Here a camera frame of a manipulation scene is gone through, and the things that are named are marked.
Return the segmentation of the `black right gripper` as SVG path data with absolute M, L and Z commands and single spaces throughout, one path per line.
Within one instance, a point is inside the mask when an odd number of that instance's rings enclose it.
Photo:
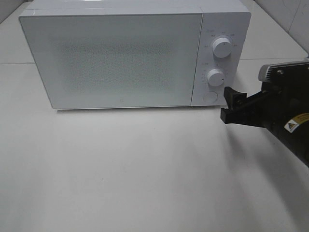
M 228 108 L 222 108 L 225 124 L 266 128 L 274 135 L 309 134 L 309 83 L 262 83 L 261 91 L 248 96 L 225 87 Z

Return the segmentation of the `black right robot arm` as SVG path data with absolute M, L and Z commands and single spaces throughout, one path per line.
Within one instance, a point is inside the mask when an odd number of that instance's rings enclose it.
M 309 164 L 309 94 L 303 87 L 262 83 L 261 91 L 247 93 L 225 87 L 225 124 L 267 129 L 305 165 Z

